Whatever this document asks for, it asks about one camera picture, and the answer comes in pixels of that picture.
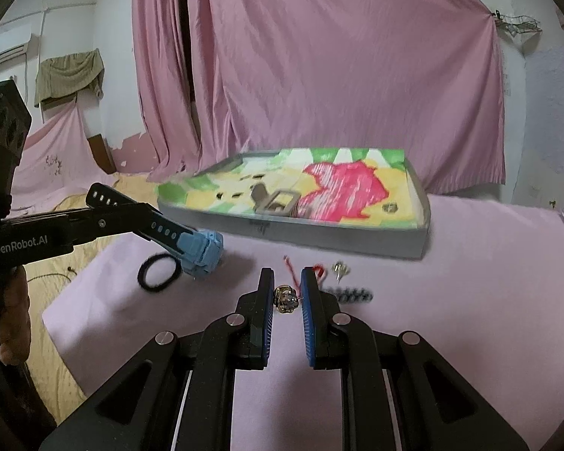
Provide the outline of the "person's left hand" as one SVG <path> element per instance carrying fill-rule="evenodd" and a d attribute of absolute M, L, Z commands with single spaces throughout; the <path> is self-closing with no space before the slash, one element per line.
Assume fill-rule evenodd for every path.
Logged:
<path fill-rule="evenodd" d="M 0 320 L 0 361 L 4 365 L 21 365 L 29 358 L 29 309 L 26 271 L 18 267 L 4 292 L 4 310 Z"/>

